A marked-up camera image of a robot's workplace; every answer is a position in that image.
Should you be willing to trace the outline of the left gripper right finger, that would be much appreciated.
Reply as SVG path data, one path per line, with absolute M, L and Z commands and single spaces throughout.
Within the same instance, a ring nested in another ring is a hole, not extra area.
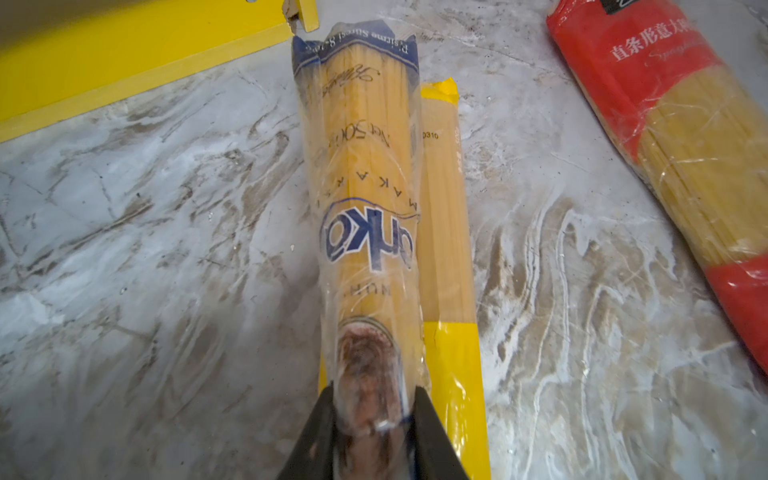
M 413 408 L 416 478 L 468 480 L 426 390 L 415 390 Z

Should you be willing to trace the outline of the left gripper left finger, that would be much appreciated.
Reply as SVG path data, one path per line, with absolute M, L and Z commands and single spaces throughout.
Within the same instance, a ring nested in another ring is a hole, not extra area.
M 336 412 L 333 386 L 320 393 L 278 480 L 332 480 Z

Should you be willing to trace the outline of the blue-top spaghetti bag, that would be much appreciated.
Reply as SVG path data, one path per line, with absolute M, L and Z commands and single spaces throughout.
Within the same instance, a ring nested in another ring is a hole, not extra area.
M 417 42 L 381 20 L 295 39 L 322 292 L 321 377 L 337 479 L 412 479 L 424 343 L 415 255 L 422 144 Z

